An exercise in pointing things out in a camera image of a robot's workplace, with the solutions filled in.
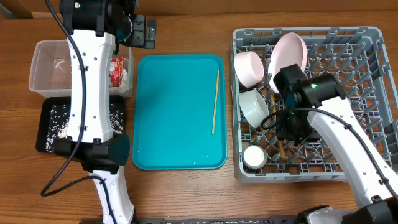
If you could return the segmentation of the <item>red snack wrapper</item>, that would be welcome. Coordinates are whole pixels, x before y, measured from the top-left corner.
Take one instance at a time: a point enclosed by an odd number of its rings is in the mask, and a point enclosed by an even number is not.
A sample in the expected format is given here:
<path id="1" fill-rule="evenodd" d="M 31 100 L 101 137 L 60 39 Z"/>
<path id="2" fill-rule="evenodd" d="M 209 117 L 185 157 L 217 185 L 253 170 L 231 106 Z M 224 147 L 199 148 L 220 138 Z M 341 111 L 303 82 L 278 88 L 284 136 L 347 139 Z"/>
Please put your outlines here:
<path id="1" fill-rule="evenodd" d="M 109 77 L 111 80 L 111 87 L 119 87 L 122 82 L 124 71 L 123 60 L 123 57 L 118 57 L 115 59 L 111 59 L 110 61 Z"/>

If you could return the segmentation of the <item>grey shallow bowl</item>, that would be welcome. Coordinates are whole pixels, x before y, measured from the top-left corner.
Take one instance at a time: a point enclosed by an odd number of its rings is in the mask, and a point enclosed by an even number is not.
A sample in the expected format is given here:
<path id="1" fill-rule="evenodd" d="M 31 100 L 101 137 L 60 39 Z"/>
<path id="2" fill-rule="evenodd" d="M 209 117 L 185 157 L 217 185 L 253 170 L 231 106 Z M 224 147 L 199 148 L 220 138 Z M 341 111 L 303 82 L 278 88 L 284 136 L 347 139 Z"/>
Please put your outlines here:
<path id="1" fill-rule="evenodd" d="M 269 115 L 267 103 L 256 90 L 240 93 L 238 100 L 244 117 L 254 128 L 258 128 L 262 121 Z"/>

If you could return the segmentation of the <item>small white cup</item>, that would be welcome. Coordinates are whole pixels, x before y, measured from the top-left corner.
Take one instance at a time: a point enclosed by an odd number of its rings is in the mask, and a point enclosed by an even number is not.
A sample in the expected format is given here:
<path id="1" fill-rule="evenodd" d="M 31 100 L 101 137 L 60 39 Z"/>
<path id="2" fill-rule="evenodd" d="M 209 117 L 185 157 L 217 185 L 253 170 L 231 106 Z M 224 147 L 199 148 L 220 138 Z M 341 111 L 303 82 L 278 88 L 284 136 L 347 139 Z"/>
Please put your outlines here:
<path id="1" fill-rule="evenodd" d="M 243 163 L 250 169 L 261 169 L 267 162 L 267 156 L 263 148 L 252 145 L 243 151 Z"/>

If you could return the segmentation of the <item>white bowl with food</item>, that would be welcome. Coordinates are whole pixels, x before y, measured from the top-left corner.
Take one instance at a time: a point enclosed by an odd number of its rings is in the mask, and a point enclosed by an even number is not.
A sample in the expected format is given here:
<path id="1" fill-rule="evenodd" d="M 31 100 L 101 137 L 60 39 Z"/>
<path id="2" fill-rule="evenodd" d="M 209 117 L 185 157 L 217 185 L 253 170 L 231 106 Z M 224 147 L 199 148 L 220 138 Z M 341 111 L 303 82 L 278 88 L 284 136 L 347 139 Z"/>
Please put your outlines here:
<path id="1" fill-rule="evenodd" d="M 238 80 L 246 88 L 254 86 L 264 78 L 262 60 L 253 51 L 237 53 L 234 58 L 234 69 Z"/>

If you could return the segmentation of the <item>large white plate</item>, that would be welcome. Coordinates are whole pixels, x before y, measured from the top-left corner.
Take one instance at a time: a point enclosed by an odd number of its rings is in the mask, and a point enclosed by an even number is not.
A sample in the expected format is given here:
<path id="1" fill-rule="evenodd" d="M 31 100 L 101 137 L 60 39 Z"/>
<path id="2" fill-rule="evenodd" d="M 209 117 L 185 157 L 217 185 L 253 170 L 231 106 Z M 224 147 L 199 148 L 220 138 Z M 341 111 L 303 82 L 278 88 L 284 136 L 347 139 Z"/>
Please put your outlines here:
<path id="1" fill-rule="evenodd" d="M 270 89 L 274 93 L 279 91 L 274 83 L 275 75 L 281 68 L 297 64 L 301 71 L 305 71 L 307 64 L 307 46 L 303 39 L 296 33 L 289 32 L 279 39 L 270 57 L 270 64 L 267 72 L 271 75 L 269 82 Z"/>

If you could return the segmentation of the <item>white napkin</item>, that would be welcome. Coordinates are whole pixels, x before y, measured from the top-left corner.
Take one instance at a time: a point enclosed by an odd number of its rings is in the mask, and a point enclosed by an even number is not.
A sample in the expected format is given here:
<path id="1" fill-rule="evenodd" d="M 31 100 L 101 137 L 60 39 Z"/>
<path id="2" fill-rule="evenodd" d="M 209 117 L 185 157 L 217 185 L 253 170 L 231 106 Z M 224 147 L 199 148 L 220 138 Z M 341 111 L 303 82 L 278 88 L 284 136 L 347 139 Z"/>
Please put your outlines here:
<path id="1" fill-rule="evenodd" d="M 121 88 L 127 85 L 128 72 L 126 69 L 112 70 L 109 73 L 109 86 L 115 88 Z"/>

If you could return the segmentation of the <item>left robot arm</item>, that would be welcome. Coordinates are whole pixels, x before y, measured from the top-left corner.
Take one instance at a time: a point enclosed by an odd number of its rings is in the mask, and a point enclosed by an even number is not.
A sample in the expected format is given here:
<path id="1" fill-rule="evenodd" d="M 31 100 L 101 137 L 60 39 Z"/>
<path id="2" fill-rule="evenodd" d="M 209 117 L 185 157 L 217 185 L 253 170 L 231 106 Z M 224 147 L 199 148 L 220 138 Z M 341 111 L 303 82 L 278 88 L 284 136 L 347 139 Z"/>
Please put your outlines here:
<path id="1" fill-rule="evenodd" d="M 79 162 L 94 182 L 103 223 L 135 223 L 124 167 L 130 155 L 127 134 L 116 134 L 109 112 L 111 59 L 119 46 L 153 49 L 156 21 L 135 14 L 135 0 L 61 1 L 53 14 L 67 37 L 71 103 L 66 136 L 55 153 Z"/>

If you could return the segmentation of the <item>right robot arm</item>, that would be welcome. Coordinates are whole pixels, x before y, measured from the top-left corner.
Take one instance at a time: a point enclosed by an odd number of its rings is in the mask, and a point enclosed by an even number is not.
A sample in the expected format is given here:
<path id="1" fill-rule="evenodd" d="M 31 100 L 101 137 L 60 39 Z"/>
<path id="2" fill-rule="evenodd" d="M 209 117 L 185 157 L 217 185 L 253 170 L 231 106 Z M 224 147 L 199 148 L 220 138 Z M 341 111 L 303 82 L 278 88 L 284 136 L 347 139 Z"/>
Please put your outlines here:
<path id="1" fill-rule="evenodd" d="M 272 80 L 285 105 L 278 117 L 296 138 L 312 130 L 320 135 L 358 207 L 314 207 L 299 213 L 298 223 L 397 223 L 397 174 L 358 123 L 338 80 L 331 74 L 307 78 L 297 64 L 281 68 Z"/>

